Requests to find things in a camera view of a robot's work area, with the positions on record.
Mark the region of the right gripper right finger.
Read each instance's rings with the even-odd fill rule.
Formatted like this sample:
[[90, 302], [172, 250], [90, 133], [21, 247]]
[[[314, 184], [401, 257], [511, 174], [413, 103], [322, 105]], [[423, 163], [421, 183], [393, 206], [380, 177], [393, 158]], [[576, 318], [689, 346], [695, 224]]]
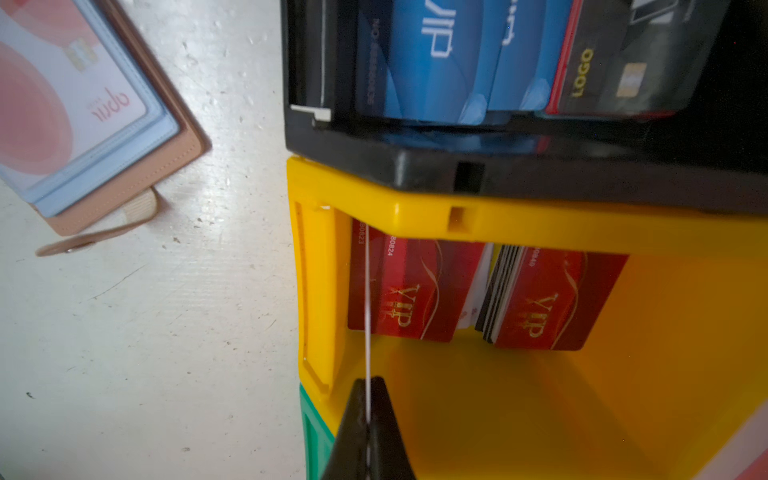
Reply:
[[415, 480], [385, 380], [373, 377], [370, 387], [369, 478]]

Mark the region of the pink white credit card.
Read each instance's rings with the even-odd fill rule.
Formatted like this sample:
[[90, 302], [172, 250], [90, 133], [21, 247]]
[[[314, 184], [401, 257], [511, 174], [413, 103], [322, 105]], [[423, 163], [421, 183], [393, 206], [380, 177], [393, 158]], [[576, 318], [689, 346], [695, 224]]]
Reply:
[[156, 113], [120, 44], [75, 2], [2, 2], [1, 176], [26, 201]]

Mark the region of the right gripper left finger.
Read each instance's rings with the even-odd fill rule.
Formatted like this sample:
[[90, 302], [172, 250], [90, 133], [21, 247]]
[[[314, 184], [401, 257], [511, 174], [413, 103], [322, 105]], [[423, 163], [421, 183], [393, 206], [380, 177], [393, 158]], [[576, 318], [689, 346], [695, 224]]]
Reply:
[[368, 478], [367, 393], [365, 381], [355, 380], [322, 480]]

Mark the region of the tan leather card holder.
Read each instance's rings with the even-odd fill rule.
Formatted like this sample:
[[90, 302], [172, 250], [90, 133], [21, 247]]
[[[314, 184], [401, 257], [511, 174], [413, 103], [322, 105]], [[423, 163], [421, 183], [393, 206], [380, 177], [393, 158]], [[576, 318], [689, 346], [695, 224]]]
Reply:
[[199, 158], [210, 146], [120, 5], [115, 1], [73, 2], [87, 18], [103, 23], [120, 44], [155, 101], [157, 113], [97, 162], [36, 201], [26, 201], [2, 178], [58, 234], [58, 242], [38, 250], [42, 257], [99, 243], [151, 221], [160, 209], [157, 183]]

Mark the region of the red credit card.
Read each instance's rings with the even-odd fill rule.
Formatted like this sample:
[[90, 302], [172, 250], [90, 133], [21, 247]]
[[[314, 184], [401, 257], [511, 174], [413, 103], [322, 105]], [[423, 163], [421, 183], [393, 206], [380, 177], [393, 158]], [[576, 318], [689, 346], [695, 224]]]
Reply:
[[365, 225], [364, 244], [364, 348], [365, 348], [365, 420], [366, 427], [370, 426], [372, 419], [372, 388], [371, 388], [371, 286], [370, 286], [370, 227]]

